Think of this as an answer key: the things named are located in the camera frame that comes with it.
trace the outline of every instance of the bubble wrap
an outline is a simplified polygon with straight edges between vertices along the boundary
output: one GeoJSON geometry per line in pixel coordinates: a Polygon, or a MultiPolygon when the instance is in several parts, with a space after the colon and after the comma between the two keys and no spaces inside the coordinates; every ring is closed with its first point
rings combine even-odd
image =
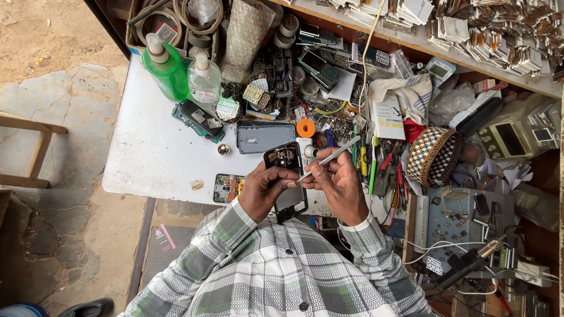
{"type": "Polygon", "coordinates": [[[219,65],[225,81],[249,82],[250,67],[274,16],[274,11],[261,2],[233,0],[227,48],[219,65]]]}

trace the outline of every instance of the pcb cleaner bottle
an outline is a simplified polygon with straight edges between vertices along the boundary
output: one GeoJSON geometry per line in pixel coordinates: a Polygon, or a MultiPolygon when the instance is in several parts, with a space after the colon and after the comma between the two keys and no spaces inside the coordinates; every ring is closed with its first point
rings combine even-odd
{"type": "Polygon", "coordinates": [[[157,86],[168,99],[179,102],[188,97],[188,76],[180,55],[167,43],[161,43],[158,35],[145,37],[147,48],[143,51],[143,65],[151,73],[157,86]]]}
{"type": "Polygon", "coordinates": [[[212,116],[221,91],[219,67],[208,59],[205,53],[198,53],[188,69],[188,85],[194,102],[212,116]]]}

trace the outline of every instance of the woven basket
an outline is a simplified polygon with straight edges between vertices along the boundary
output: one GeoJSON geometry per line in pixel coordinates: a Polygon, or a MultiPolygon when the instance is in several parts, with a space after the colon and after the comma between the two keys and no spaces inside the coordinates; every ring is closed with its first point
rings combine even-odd
{"type": "Polygon", "coordinates": [[[411,145],[407,175],[429,188],[443,186],[460,158],[463,145],[460,132],[428,127],[411,145]]]}

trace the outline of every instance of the red wire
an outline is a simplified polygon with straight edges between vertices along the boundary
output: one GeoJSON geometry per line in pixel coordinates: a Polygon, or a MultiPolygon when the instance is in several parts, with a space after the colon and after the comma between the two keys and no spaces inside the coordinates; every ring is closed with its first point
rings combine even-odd
{"type": "Polygon", "coordinates": [[[395,202],[394,213],[391,215],[390,225],[383,228],[382,230],[388,230],[391,227],[391,225],[394,223],[395,213],[398,211],[398,205],[399,205],[399,183],[398,183],[398,194],[397,194],[397,196],[398,196],[398,198],[396,199],[396,202],[395,202]]]}

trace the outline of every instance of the cloth rag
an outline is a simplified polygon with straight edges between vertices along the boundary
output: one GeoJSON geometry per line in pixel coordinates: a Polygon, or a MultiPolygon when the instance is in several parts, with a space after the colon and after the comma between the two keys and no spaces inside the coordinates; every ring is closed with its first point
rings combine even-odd
{"type": "Polygon", "coordinates": [[[368,87],[368,98],[381,102],[388,90],[398,96],[403,120],[411,118],[418,125],[429,123],[428,110],[433,91],[430,74],[415,75],[408,79],[374,80],[368,87]]]}

